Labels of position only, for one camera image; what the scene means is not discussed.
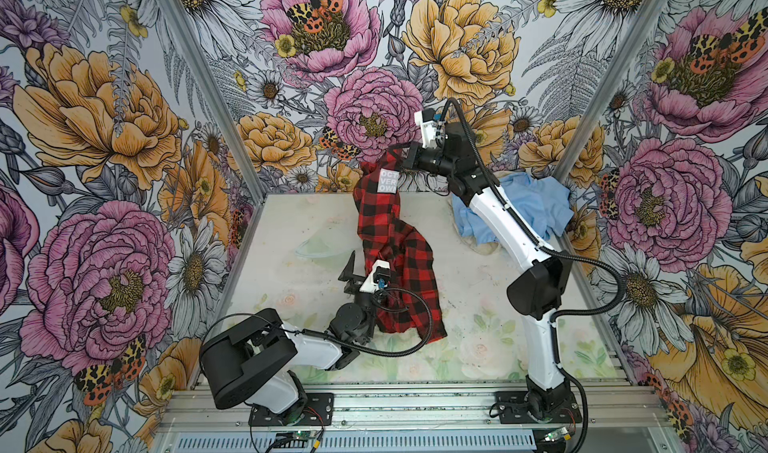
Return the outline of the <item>red black plaid cloth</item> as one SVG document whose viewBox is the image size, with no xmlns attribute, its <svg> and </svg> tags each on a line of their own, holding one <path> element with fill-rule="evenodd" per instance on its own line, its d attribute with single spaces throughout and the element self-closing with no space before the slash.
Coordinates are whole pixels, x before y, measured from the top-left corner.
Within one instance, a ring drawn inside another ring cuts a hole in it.
<svg viewBox="0 0 768 453">
<path fill-rule="evenodd" d="M 414 328 L 420 338 L 436 342 L 447 336 L 436 276 L 434 254 L 424 236 L 400 217 L 399 193 L 379 190 L 385 173 L 398 173 L 401 151 L 389 150 L 374 162 L 362 164 L 363 176 L 353 190 L 358 211 L 357 233 L 362 240 L 365 267 L 377 260 L 389 263 L 397 290 L 383 300 L 377 326 L 384 333 Z"/>
</svg>

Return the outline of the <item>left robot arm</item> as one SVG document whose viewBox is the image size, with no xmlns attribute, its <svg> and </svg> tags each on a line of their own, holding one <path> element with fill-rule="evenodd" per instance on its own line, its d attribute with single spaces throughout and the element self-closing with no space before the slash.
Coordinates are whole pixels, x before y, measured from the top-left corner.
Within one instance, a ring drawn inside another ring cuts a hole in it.
<svg viewBox="0 0 768 453">
<path fill-rule="evenodd" d="M 377 260 L 367 276 L 357 275 L 354 259 L 351 254 L 339 275 L 353 300 L 339 307 L 326 330 L 302 330 L 266 308 L 203 341 L 201 372 L 217 409 L 250 403 L 276 415 L 301 410 L 306 394 L 292 367 L 343 369 L 370 346 L 392 269 Z"/>
</svg>

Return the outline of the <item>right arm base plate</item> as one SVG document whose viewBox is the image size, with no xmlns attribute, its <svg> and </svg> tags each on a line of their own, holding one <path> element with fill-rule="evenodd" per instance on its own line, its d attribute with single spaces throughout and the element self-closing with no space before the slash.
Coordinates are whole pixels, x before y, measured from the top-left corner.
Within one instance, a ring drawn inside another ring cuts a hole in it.
<svg viewBox="0 0 768 453">
<path fill-rule="evenodd" d="M 582 421 L 579 404 L 573 393 L 566 394 L 562 400 L 547 403 L 533 392 L 522 390 L 496 392 L 489 416 L 502 424 L 575 425 Z"/>
</svg>

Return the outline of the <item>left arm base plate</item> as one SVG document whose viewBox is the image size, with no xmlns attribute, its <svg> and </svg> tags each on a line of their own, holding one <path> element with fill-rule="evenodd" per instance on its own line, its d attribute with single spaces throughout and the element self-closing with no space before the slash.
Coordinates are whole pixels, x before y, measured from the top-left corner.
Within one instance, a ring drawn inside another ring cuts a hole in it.
<svg viewBox="0 0 768 453">
<path fill-rule="evenodd" d="M 273 413 L 266 407 L 257 406 L 249 416 L 250 427 L 325 427 L 332 423 L 335 395 L 332 393 L 309 393 L 301 397 L 283 413 Z"/>
</svg>

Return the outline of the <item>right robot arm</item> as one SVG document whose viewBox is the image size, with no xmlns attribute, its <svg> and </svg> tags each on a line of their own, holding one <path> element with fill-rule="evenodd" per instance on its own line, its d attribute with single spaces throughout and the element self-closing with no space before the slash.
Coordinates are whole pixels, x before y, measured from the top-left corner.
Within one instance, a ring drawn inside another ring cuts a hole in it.
<svg viewBox="0 0 768 453">
<path fill-rule="evenodd" d="M 570 263 L 551 253 L 514 208 L 500 180 L 485 167 L 465 120 L 446 124 L 426 109 L 416 112 L 414 121 L 418 133 L 404 166 L 445 178 L 450 193 L 484 222 L 515 263 L 519 276 L 507 287 L 507 298 L 523 316 L 529 354 L 522 404 L 532 420 L 551 421 L 574 402 L 551 320 L 561 306 Z"/>
</svg>

